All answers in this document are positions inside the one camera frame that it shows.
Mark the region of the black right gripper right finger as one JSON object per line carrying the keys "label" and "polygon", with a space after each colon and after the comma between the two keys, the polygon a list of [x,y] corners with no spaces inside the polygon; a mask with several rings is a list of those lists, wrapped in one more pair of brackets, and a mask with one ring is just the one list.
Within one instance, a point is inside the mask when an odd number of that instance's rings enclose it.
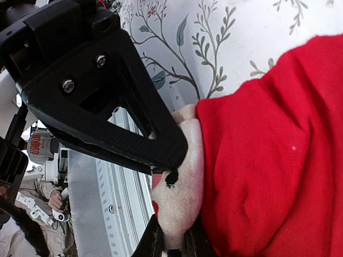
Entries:
{"label": "black right gripper right finger", "polygon": [[186,256],[193,257],[216,257],[217,253],[212,247],[201,222],[194,225],[185,234]]}

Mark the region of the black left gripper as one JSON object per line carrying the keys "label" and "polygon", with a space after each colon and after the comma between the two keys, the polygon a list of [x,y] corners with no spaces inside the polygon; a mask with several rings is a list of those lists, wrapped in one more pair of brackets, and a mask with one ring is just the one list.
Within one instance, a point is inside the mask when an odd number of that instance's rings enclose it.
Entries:
{"label": "black left gripper", "polygon": [[13,80],[49,66],[86,41],[120,29],[99,1],[1,1],[1,65]]}

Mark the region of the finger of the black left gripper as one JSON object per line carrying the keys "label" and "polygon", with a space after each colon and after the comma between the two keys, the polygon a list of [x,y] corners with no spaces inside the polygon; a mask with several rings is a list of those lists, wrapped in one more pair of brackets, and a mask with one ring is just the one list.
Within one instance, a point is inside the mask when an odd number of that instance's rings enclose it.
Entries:
{"label": "finger of the black left gripper", "polygon": [[187,153],[183,132],[125,30],[21,77],[17,89],[70,149],[145,174],[176,171]]}

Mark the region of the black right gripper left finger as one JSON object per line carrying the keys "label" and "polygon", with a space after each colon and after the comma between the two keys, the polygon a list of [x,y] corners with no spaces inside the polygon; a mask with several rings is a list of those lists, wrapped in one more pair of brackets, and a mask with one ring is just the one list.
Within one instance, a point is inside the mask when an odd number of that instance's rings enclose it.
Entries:
{"label": "black right gripper left finger", "polygon": [[161,257],[162,250],[163,233],[156,215],[153,214],[132,257]]}

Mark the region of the red sock pair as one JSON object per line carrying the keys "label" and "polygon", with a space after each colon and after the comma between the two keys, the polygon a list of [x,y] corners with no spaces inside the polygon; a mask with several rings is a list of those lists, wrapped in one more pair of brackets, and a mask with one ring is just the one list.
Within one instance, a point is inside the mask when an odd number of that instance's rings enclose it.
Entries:
{"label": "red sock pair", "polygon": [[342,256],[342,35],[173,118],[188,152],[153,177],[163,256],[196,220],[218,256]]}

